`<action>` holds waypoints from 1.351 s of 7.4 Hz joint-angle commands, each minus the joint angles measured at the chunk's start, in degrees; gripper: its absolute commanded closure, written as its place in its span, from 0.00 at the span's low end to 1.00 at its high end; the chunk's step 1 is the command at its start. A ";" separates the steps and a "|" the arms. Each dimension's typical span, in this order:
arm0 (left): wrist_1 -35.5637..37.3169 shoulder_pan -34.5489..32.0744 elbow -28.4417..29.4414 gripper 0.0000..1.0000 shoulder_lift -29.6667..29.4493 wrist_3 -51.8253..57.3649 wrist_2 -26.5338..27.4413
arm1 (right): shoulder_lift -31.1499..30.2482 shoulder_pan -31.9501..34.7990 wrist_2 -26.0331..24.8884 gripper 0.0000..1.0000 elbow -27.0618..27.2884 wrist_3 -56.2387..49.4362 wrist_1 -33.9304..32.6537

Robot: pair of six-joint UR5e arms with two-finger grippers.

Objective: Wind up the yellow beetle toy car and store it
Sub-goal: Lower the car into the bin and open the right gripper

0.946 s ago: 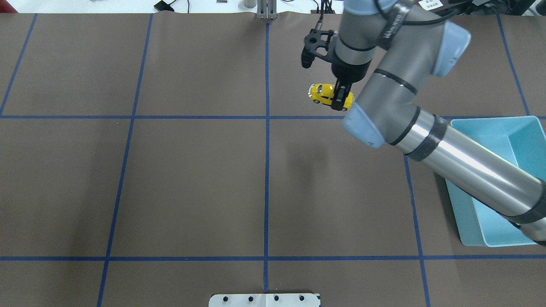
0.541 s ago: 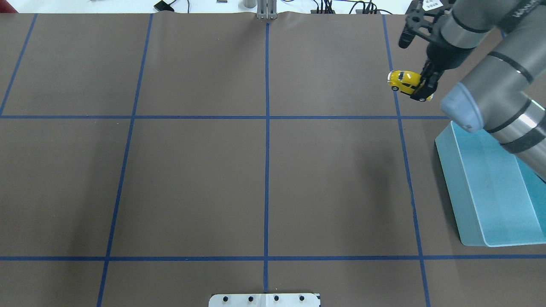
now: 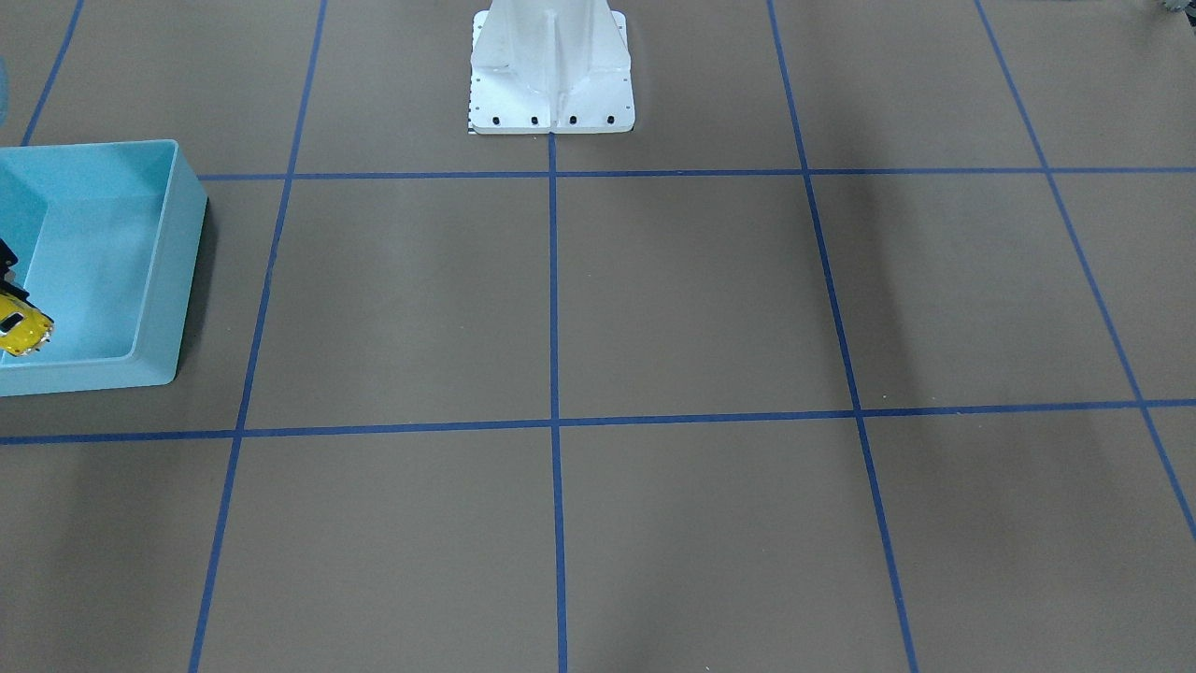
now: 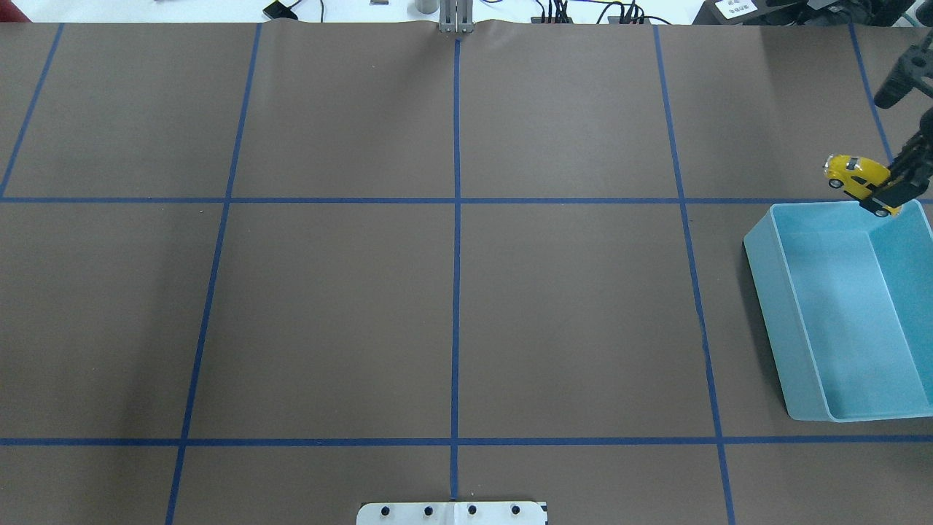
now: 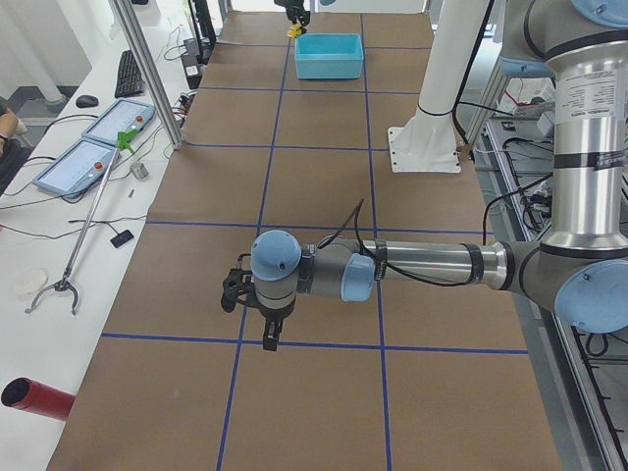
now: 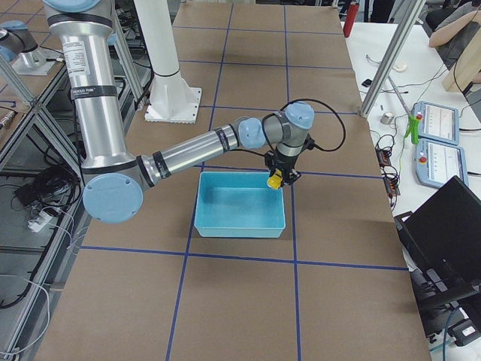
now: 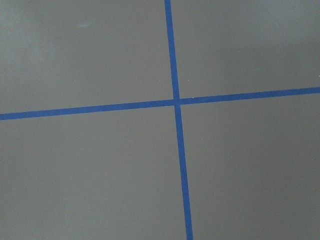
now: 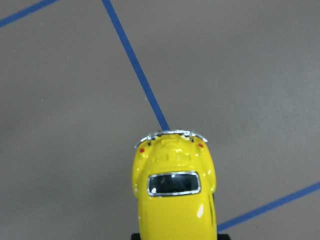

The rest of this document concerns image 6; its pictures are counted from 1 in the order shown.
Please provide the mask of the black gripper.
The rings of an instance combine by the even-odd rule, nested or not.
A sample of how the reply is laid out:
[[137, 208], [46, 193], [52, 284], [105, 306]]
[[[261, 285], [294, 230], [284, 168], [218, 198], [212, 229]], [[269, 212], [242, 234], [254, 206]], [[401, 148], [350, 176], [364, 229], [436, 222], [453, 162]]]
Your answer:
[[298, 160], [296, 156], [286, 156], [278, 150], [269, 150], [264, 154], [265, 167], [269, 171], [269, 176], [272, 177], [275, 174], [275, 169], [281, 170], [282, 174], [282, 187], [291, 186], [296, 182], [301, 174], [295, 170], [295, 163]]

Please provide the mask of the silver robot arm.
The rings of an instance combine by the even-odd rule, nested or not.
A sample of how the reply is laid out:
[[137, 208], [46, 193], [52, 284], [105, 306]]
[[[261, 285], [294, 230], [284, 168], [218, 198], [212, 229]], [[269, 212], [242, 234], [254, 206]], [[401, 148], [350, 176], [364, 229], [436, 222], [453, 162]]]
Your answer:
[[126, 146], [123, 120], [107, 41], [113, 34], [111, 1], [47, 1], [52, 33], [62, 42], [86, 159], [83, 205], [104, 223], [131, 219], [141, 208], [145, 190], [160, 180], [240, 147], [275, 144], [269, 164], [276, 187], [299, 177], [294, 166], [313, 125], [314, 110], [291, 103], [263, 119], [241, 117], [225, 126], [151, 156], [135, 156]]

